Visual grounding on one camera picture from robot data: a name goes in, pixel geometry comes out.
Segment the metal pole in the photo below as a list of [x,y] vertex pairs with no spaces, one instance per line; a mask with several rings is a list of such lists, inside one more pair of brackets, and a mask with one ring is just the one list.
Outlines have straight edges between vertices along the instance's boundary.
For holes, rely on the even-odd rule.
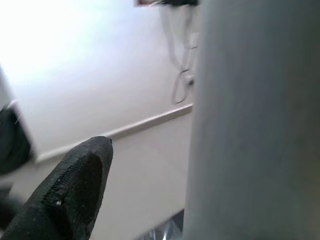
[[183,239],[320,239],[320,1],[202,16]]

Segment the electrical cable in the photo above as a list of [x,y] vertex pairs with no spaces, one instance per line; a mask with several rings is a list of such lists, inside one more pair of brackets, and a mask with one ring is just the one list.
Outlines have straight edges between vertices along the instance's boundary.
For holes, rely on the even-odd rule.
[[[184,34],[183,34],[183,46],[184,51],[182,55],[182,62],[180,63],[176,56],[176,45],[174,36],[172,33],[172,29],[170,26],[170,20],[168,16],[168,12],[164,10],[161,13],[163,30],[167,39],[169,57],[171,63],[179,70],[178,75],[175,78],[173,84],[173,90],[171,95],[171,101],[173,104],[180,104],[185,101],[189,95],[189,88],[193,84],[188,82],[186,75],[191,74],[194,75],[192,71],[192,67],[195,62],[195,57],[193,56],[194,50],[198,48],[198,46],[191,46],[190,44],[190,34],[191,34],[191,26],[193,22],[193,14],[194,14],[194,6],[187,6],[186,18],[185,18],[185,26],[184,26]],[[177,99],[179,86],[183,84],[183,97],[181,99]]]

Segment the baseboard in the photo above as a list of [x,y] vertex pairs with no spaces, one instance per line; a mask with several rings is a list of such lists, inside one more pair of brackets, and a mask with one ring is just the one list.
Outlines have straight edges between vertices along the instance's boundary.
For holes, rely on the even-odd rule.
[[[173,119],[181,117],[183,115],[189,114],[192,112],[192,108],[193,108],[193,104],[188,104],[186,106],[165,112],[163,114],[159,114],[159,115],[144,119],[144,120],[136,122],[134,124],[130,124],[130,125],[127,125],[125,127],[122,127],[122,128],[119,128],[119,129],[116,129],[113,131],[105,132],[105,133],[101,134],[101,136],[106,136],[108,138],[111,138],[112,140],[118,140],[123,137],[127,137],[129,135],[146,130],[148,128],[163,124],[167,121],[173,120]],[[40,163],[44,163],[44,162],[47,163],[48,161],[52,162],[52,161],[61,160],[63,158],[63,156],[70,149],[72,149],[76,145],[84,142],[85,140],[86,139],[84,139],[81,142],[76,142],[74,144],[63,146],[63,147],[55,149],[53,151],[43,153],[35,159],[35,163],[40,164]]]

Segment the beige floor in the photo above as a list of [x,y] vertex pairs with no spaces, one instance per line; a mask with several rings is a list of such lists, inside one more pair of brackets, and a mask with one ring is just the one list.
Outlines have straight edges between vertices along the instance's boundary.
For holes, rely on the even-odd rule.
[[[188,114],[114,141],[114,158],[93,240],[132,240],[184,207]],[[27,199],[56,163],[20,171],[12,194]]]

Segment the gray pole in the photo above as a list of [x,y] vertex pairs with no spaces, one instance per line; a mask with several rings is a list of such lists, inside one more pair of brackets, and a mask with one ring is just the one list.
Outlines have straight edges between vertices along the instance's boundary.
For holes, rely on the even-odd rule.
[[184,240],[320,239],[320,1],[202,16]]

